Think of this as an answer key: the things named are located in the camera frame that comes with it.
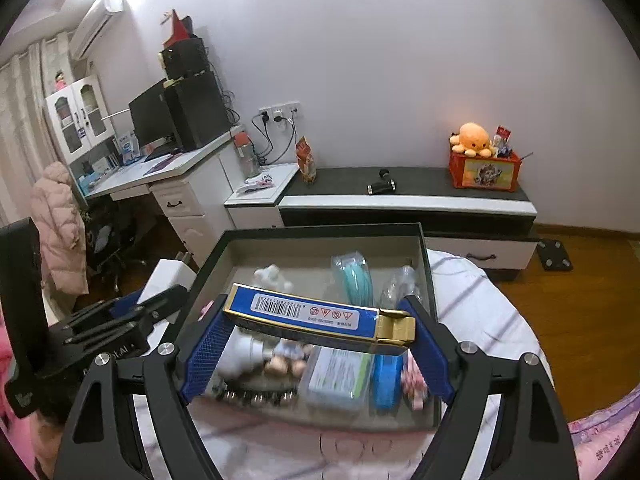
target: white bedsheet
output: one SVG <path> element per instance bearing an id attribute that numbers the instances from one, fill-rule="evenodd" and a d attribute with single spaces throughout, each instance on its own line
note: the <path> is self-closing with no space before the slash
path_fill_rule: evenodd
<path id="1" fill-rule="evenodd" d="M 484 352 L 519 358 L 546 357 L 516 308 L 470 261 L 428 251 L 438 318 L 459 340 Z M 487 400 L 484 421 L 464 479 L 476 480 L 484 466 L 497 418 L 499 396 Z M 171 478 L 148 414 L 136 396 L 136 413 L 156 480 Z M 411 477 L 433 433 L 360 434 L 299 428 L 243 413 L 210 399 L 196 399 L 190 413 L 204 445 L 225 480 L 388 480 Z"/>

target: red box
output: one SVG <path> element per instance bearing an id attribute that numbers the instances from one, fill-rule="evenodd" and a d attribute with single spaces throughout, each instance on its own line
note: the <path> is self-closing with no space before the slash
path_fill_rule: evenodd
<path id="1" fill-rule="evenodd" d="M 509 158 L 484 158 L 449 151 L 449 173 L 457 188 L 516 191 L 521 163 L 516 152 Z"/>

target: drawer handle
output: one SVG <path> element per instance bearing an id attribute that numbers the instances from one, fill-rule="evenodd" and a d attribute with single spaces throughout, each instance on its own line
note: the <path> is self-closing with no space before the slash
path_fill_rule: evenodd
<path id="1" fill-rule="evenodd" d="M 478 260 L 479 262 L 486 262 L 488 260 L 497 260 L 498 256 L 496 256 L 495 254 L 492 254 L 491 256 L 475 256 L 474 254 L 469 253 L 466 258 L 468 260 Z"/>

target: air conditioner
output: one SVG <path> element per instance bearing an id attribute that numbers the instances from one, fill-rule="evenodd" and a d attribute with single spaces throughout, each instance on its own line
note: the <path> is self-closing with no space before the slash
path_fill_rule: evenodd
<path id="1" fill-rule="evenodd" d="M 84 59 L 111 20 L 122 12 L 122 0 L 96 0 L 76 28 L 69 51 L 75 60 Z"/>

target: glass cabinet door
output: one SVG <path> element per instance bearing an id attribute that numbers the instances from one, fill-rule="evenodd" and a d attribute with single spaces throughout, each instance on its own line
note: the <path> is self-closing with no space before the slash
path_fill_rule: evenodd
<path id="1" fill-rule="evenodd" d="M 95 76 L 88 76 L 76 81 L 72 86 L 82 126 L 86 128 L 92 146 L 95 146 L 113 135 L 111 121 L 103 119 L 108 113 L 98 79 Z"/>
<path id="2" fill-rule="evenodd" d="M 76 101 L 71 87 L 63 88 L 46 98 L 51 126 L 67 164 L 91 149 L 88 131 L 82 123 Z"/>
<path id="3" fill-rule="evenodd" d="M 83 122 L 91 127 L 96 136 L 106 132 L 107 127 L 104 125 L 100 114 L 100 107 L 95 98 L 94 87 L 90 84 L 83 84 L 80 87 L 80 98 L 82 99 L 80 113 L 82 114 Z"/>
<path id="4" fill-rule="evenodd" d="M 71 109 L 69 105 L 69 99 L 65 96 L 61 96 L 56 99 L 56 117 L 60 124 L 60 130 L 62 131 L 62 137 L 67 149 L 70 153 L 76 152 L 82 148 L 82 138 L 86 136 L 84 128 L 76 127 L 79 123 L 78 112 Z"/>

